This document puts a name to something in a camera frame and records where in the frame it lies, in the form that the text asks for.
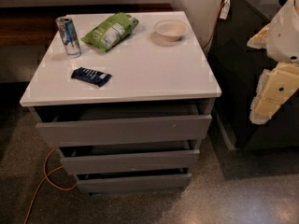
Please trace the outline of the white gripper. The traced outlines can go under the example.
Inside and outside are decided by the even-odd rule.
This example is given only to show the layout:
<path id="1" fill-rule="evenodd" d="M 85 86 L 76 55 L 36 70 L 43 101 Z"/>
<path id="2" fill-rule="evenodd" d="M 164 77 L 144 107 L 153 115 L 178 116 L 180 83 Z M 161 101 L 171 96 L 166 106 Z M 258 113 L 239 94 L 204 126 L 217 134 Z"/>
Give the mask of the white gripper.
<path id="1" fill-rule="evenodd" d="M 250 105 L 249 120 L 262 125 L 270 120 L 299 89 L 299 0 L 287 0 L 270 24 L 251 37 L 247 46 L 266 49 L 278 63 L 264 69 Z"/>

